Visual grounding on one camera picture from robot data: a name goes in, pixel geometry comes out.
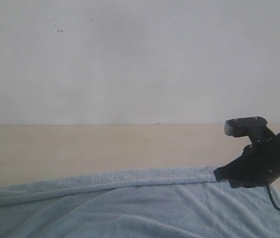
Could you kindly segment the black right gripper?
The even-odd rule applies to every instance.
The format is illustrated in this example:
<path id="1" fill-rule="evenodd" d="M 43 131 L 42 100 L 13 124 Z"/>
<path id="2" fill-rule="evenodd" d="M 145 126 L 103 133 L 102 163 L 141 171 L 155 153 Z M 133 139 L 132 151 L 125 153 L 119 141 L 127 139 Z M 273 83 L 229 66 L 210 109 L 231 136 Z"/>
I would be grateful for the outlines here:
<path id="1" fill-rule="evenodd" d="M 216 181 L 228 180 L 231 188 L 254 188 L 271 184 L 280 177 L 280 134 L 260 148 L 260 151 L 247 160 L 240 158 L 218 167 L 213 171 Z"/>

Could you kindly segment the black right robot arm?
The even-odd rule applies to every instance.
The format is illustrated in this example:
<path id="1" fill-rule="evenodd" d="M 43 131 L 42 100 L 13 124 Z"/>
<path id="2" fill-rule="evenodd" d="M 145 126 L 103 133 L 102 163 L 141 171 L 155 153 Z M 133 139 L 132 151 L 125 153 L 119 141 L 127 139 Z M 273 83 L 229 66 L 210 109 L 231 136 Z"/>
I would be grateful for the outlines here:
<path id="1" fill-rule="evenodd" d="M 227 136 L 249 137 L 251 143 L 242 154 L 225 166 L 214 170 L 217 182 L 228 181 L 232 188 L 270 185 L 280 177 L 280 133 L 274 134 L 263 117 L 229 119 Z"/>

